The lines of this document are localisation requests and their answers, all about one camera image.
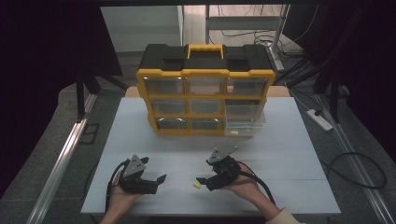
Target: small yellow object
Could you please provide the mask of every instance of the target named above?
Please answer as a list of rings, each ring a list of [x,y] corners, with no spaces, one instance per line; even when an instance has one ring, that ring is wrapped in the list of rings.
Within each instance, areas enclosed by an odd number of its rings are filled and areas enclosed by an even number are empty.
[[[198,188],[198,189],[200,189],[201,188],[201,184],[198,182],[198,181],[194,181],[194,184],[193,184],[196,188]]]

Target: floor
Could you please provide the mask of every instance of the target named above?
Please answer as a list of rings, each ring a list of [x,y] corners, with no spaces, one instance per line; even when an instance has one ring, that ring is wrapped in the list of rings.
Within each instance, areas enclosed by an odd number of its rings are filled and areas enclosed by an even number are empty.
[[[257,14],[261,12],[261,6],[228,7],[219,9],[220,14],[225,15],[245,15]],[[263,12],[266,15],[278,14],[279,7],[264,6]],[[204,7],[185,8],[185,33],[184,42],[204,43]],[[212,15],[218,15],[218,7],[211,8]],[[241,34],[245,31],[227,31],[229,34]],[[242,36],[224,36],[221,31],[210,33],[211,40],[215,43],[223,43],[229,46],[240,46],[254,42],[254,34]],[[282,42],[288,44],[290,41],[282,36]],[[293,43],[283,46],[285,51],[297,52],[298,46]],[[138,66],[139,56],[132,53],[120,53],[120,64],[123,77],[117,77],[128,85],[135,85],[134,72]],[[291,68],[298,59],[282,59],[285,68]],[[107,135],[111,128],[112,120],[117,112],[120,98],[125,91],[117,86],[98,78],[102,87],[90,114],[87,128],[81,136],[79,143],[64,173],[60,187],[56,191],[49,210],[44,217],[44,223],[97,223],[100,217],[90,217],[82,215],[79,211],[83,204],[84,195],[90,185],[92,172],[95,164],[99,161],[101,152],[106,144]],[[304,124],[318,157],[325,163],[330,163],[337,155],[345,152],[343,145],[337,138],[337,132],[323,132],[319,126],[306,114],[306,108],[318,109],[319,99],[312,92],[312,85],[315,79],[309,79],[300,83],[291,91],[295,94],[301,111]],[[356,152],[363,153],[379,163],[384,170],[388,183],[377,192],[382,196],[388,207],[390,214],[396,216],[396,164],[388,156],[385,150],[371,136],[370,132],[353,115],[346,104],[347,95],[341,92],[342,96],[338,100],[338,114],[340,118],[340,128],[348,138],[348,143]],[[43,189],[51,169],[64,146],[67,136],[70,134],[77,118],[76,87],[74,85],[65,88],[60,92],[59,105],[53,116],[48,129],[43,134],[39,143],[29,160],[24,164],[18,176],[8,188],[6,194],[0,200],[0,223],[26,223],[36,199]],[[328,94],[322,95],[328,102]],[[342,158],[334,165],[334,169],[341,173],[355,178],[356,173],[350,158]],[[374,183],[382,181],[381,174],[373,164],[364,158],[359,158],[368,176]],[[327,172],[326,165],[323,165],[324,172]],[[359,187],[345,181],[335,173],[331,173],[329,183],[332,187],[334,197],[338,202],[342,214],[330,217],[296,216],[298,220],[306,223],[385,223],[381,222],[373,208],[372,202],[368,199],[371,190]],[[158,218],[158,217],[125,217],[120,223],[262,223],[262,219],[186,219],[179,218]]]

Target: white power strip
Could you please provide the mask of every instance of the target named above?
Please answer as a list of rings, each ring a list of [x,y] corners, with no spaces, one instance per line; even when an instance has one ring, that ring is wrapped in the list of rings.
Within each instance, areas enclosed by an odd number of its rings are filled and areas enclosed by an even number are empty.
[[[324,119],[321,115],[315,115],[315,110],[310,109],[306,111],[306,114],[311,118],[320,128],[322,128],[325,132],[329,131],[332,129],[332,125],[327,122],[326,119]]]

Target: beige sleeve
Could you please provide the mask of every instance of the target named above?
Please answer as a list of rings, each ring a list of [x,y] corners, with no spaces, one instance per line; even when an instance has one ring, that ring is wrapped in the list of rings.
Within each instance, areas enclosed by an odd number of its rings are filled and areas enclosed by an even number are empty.
[[[302,223],[298,222],[293,217],[289,209],[284,208],[282,209],[282,211],[280,211],[280,213],[276,217],[268,221],[267,224],[302,224]]]

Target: white wall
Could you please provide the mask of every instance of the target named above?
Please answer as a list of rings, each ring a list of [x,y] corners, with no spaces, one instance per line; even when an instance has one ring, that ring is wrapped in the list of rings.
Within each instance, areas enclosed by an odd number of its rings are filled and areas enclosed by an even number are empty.
[[[116,52],[144,51],[147,44],[181,46],[181,7],[101,7]]]

